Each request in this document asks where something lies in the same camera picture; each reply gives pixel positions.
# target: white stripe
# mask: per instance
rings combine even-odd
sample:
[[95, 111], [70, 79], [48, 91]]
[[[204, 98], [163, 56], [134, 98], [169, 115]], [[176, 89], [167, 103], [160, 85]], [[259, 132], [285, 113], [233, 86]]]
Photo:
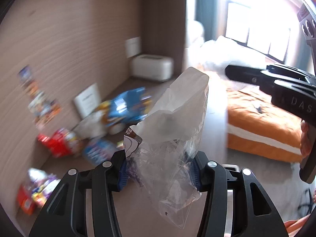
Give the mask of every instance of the white stripe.
[[280, 148], [280, 149], [283, 149], [283, 150], [286, 150], [286, 151], [289, 151], [289, 152], [301, 155], [301, 151], [298, 148], [292, 147], [292, 146], [290, 146], [288, 144], [279, 142], [277, 140], [274, 140], [274, 139], [271, 139], [271, 138], [268, 138], [268, 137], [264, 137], [264, 136], [261, 136], [261, 135], [258, 135], [258, 134], [254, 134], [252, 132], [249, 132], [249, 131], [244, 130], [242, 128], [233, 126], [231, 124], [228, 124], [227, 131], [228, 131], [228, 133], [236, 135], [236, 136], [238, 136], [240, 138], [243, 138], [243, 139], [265, 143], [267, 145], [270, 145], [270, 146], [273, 146], [273, 147], [276, 147], [276, 148]]

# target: window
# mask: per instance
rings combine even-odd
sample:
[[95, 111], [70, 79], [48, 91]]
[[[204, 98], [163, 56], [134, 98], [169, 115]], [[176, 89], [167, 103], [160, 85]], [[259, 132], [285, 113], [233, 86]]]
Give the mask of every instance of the window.
[[284, 64], [290, 27], [282, 18], [284, 3], [278, 5], [271, 0], [227, 0], [225, 36]]

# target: silver screw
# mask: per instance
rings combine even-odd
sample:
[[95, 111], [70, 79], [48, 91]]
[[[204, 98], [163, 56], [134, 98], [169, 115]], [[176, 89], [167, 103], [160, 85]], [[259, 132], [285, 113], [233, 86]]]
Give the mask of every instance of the silver screw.
[[77, 170], [75, 170], [74, 168], [68, 171], [69, 175], [75, 175], [76, 173], [77, 173]]
[[243, 172], [245, 175], [251, 175], [251, 171], [250, 171], [250, 169], [248, 169], [248, 168], [244, 168], [244, 169], [242, 170], [242, 172]]
[[112, 165], [111, 161], [104, 161], [102, 166], [104, 167], [110, 167]]
[[208, 165], [209, 167], [216, 167], [216, 166], [217, 166], [217, 163], [216, 163], [215, 161], [209, 161], [209, 162], [207, 163], [207, 165]]

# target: gray floor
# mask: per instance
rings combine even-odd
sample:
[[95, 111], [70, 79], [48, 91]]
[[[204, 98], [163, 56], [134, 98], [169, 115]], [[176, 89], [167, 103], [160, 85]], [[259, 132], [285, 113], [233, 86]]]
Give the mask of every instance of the gray floor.
[[305, 197], [303, 192], [310, 188], [313, 193], [315, 189], [313, 183], [307, 184], [300, 179], [298, 163], [270, 160], [232, 149], [228, 149], [227, 163], [238, 165], [240, 169], [245, 167], [251, 169], [270, 196], [284, 222], [301, 217], [297, 207], [300, 203], [307, 201], [307, 196]]

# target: desk surface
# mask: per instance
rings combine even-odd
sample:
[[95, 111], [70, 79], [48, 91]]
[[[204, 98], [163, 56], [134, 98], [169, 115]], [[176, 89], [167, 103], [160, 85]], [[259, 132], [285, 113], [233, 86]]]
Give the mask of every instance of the desk surface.
[[[168, 81], [159, 84], [130, 78], [119, 86], [108, 98], [111, 99], [129, 89], [145, 86], [152, 95], [153, 102], [156, 102], [171, 83], [172, 81]], [[200, 150], [204, 151], [210, 160], [215, 160], [222, 164], [226, 160], [227, 99], [225, 87], [219, 79], [214, 77], [210, 78], [207, 104]], [[122, 140], [123, 135], [124, 133], [119, 133], [114, 136], [107, 136], [107, 139], [117, 142]], [[70, 168], [83, 171], [92, 169], [93, 166], [82, 157], [64, 157], [60, 159], [49, 158], [42, 167], [46, 172], [54, 173], [60, 178]], [[206, 194], [203, 194], [199, 200], [192, 204], [184, 229], [179, 229], [165, 221], [154, 210], [145, 191], [142, 193], [142, 190], [132, 180], [129, 180], [122, 192], [113, 192], [113, 198], [123, 237], [193, 237], [196, 236], [200, 225]], [[34, 214], [28, 217], [23, 212], [18, 212], [17, 220], [26, 234], [29, 233], [36, 216]], [[88, 223], [87, 225], [89, 236], [94, 236], [91, 224]]]

